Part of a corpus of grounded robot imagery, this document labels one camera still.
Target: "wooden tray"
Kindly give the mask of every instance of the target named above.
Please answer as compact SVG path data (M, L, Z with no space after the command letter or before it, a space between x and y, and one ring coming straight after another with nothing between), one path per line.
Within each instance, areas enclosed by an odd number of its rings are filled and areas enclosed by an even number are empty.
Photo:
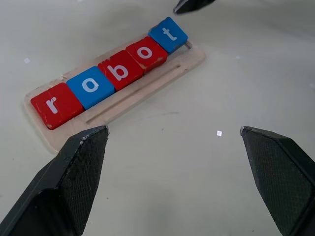
M54 130L50 130L45 126L31 104L31 99L33 97L61 82L66 82L92 66L97 66L100 62L111 57L115 53L124 50L128 45L141 40L145 36L147 35L138 37L121 47L81 65L74 70L65 73L61 78L40 86L25 96L24 107L26 112L53 153L59 152L70 136L85 129L108 124L157 90L161 89L163 86L192 70L205 59L204 52L190 41L187 41L185 44L187 50L181 52L183 50L179 49L178 52L174 52L167 58L167 62L163 65L152 70L124 89L116 92Z

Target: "small white speck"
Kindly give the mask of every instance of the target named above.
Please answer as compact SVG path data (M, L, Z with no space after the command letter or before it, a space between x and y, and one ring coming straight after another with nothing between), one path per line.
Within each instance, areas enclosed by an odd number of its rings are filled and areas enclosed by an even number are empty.
M29 58L25 58L25 59L24 59L24 62L25 62L26 64L30 63L30 61L31 61L31 60L30 60Z

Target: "white background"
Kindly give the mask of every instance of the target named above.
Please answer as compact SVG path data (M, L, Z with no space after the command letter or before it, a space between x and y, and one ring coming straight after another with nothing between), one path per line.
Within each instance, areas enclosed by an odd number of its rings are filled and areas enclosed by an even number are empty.
M0 220L54 157L25 94L147 32L175 4L0 1ZM313 0L218 0L174 16L207 60L109 125L84 235L280 236L239 130L278 132L315 157L314 10Z

